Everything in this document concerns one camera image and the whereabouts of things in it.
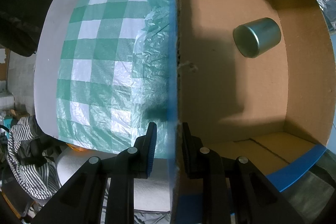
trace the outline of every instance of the cardboard box wall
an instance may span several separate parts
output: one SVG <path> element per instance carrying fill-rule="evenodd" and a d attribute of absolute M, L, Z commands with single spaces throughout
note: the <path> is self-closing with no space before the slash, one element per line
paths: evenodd
<path fill-rule="evenodd" d="M 281 42 L 254 59 L 232 31 L 263 17 Z M 316 0 L 182 0 L 179 119 L 221 156 L 247 156 L 265 175 L 314 144 L 335 112 L 335 60 Z"/>

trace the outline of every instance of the gray floor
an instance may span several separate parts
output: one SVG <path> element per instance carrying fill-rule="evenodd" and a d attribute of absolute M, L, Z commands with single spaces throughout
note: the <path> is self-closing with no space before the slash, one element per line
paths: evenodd
<path fill-rule="evenodd" d="M 7 90 L 14 95 L 16 110 L 35 114 L 34 108 L 34 68 L 36 54 L 24 57 L 10 52 Z"/>

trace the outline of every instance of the checkered tablecloth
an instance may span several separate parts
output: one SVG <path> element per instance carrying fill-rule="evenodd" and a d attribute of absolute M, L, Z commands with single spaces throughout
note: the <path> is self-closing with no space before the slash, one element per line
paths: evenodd
<path fill-rule="evenodd" d="M 117 153 L 156 122 L 165 157 L 170 1 L 78 1 L 58 71 L 60 140 Z"/>

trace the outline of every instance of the black and white striped cloth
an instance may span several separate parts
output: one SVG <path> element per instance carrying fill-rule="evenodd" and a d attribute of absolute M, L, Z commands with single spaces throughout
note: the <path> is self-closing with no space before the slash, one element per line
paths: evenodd
<path fill-rule="evenodd" d="M 55 163 L 47 159 L 41 167 L 35 165 L 21 165 L 17 158 L 23 141 L 33 140 L 37 137 L 31 117 L 22 117 L 17 125 L 9 131 L 7 162 L 21 187 L 33 198 L 46 200 L 51 198 L 61 187 L 56 173 Z"/>

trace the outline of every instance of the silver cylinder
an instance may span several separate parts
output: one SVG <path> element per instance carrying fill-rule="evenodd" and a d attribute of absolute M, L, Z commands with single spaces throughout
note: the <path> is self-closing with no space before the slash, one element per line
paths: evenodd
<path fill-rule="evenodd" d="M 279 44 L 281 31 L 273 19 L 264 17 L 239 25 L 233 38 L 242 55 L 255 58 Z"/>

